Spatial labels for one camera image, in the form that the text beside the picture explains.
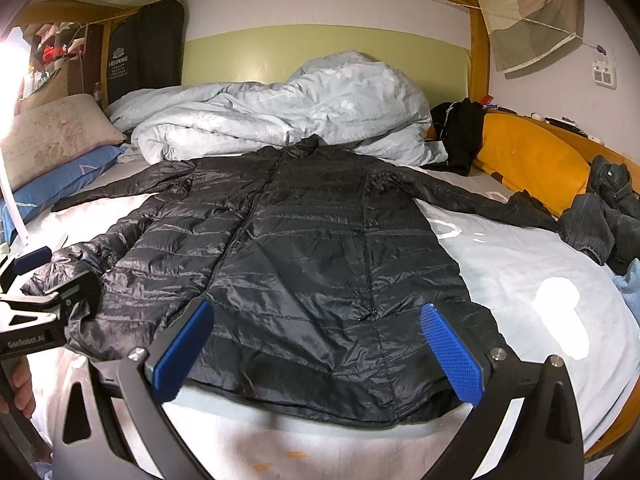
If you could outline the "person's left hand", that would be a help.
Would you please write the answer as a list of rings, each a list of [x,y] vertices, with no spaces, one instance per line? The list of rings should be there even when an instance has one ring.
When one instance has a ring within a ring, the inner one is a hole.
[[[32,373],[26,356],[21,356],[11,375],[13,405],[27,418],[31,419],[36,408]]]

